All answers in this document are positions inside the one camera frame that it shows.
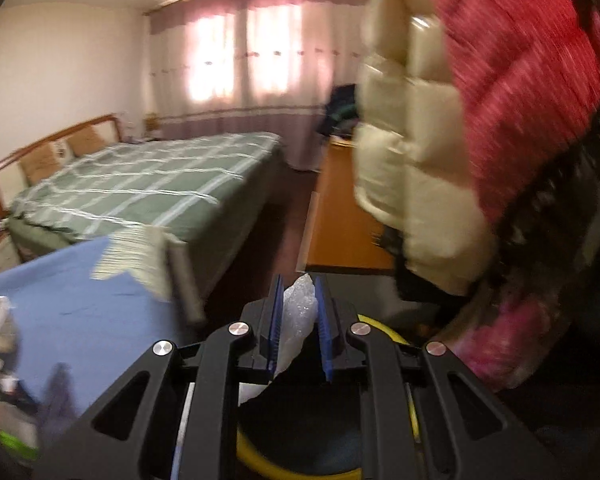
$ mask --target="bed frame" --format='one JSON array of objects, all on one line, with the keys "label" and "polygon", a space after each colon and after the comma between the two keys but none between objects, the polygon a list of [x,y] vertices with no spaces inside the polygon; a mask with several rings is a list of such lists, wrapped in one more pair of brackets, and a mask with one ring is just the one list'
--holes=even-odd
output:
[{"label": "bed frame", "polygon": [[87,126],[93,126],[97,133],[107,144],[113,144],[122,141],[122,129],[120,121],[114,114],[103,115],[80,124],[74,124],[69,128],[51,134],[43,139],[20,148],[11,155],[0,161],[0,218],[5,218],[8,214],[9,206],[13,199],[21,191],[29,187],[27,177],[20,167],[20,159],[27,153],[49,142],[58,142]]}]

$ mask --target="yellow ring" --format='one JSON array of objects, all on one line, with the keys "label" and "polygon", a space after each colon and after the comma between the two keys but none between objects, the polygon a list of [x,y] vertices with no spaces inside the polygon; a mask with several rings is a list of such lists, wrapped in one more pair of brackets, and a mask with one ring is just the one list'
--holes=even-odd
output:
[{"label": "yellow ring", "polygon": [[[400,334],[398,334],[395,330],[391,330],[389,327],[383,325],[379,321],[360,315],[358,315],[358,319],[368,323],[378,330],[382,330],[394,342],[407,344],[407,341]],[[413,409],[413,404],[411,402],[409,407],[411,412],[411,424],[413,426],[414,434],[417,434],[415,410]],[[304,475],[284,469],[264,458],[264,456],[262,456],[258,450],[255,449],[249,439],[242,434],[240,428],[238,428],[236,456],[238,457],[238,460],[240,460],[240,462],[242,462],[249,469],[254,470],[256,473],[264,476],[264,478],[268,478],[269,480],[360,480],[362,478],[362,470],[360,469],[354,469],[353,471],[347,471],[335,475],[323,476]]]}]

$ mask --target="curtain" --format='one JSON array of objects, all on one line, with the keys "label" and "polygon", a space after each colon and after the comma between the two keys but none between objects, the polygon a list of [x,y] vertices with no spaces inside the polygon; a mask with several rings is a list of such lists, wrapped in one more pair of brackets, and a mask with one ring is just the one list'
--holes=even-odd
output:
[{"label": "curtain", "polygon": [[298,170],[333,86],[356,81],[366,0],[185,0],[151,15],[150,65],[164,137],[268,131]]}]

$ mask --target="triangular cutout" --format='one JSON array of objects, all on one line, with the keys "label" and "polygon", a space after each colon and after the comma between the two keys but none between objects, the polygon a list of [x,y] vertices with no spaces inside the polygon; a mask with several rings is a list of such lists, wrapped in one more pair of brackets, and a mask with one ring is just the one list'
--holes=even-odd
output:
[{"label": "triangular cutout", "polygon": [[149,384],[149,372],[140,372],[93,420],[93,429],[118,440],[126,440],[136,420],[140,402]]},{"label": "triangular cutout", "polygon": [[449,383],[458,402],[464,428],[473,440],[502,430],[502,422],[457,374],[449,374]]}]

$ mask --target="beige puffer vest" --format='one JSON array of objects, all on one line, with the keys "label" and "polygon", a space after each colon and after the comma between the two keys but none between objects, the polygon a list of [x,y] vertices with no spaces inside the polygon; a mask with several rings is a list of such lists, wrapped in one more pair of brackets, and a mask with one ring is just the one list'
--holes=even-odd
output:
[{"label": "beige puffer vest", "polygon": [[495,248],[469,174],[460,95],[432,0],[369,0],[356,199],[403,232],[409,270],[464,295]]}]

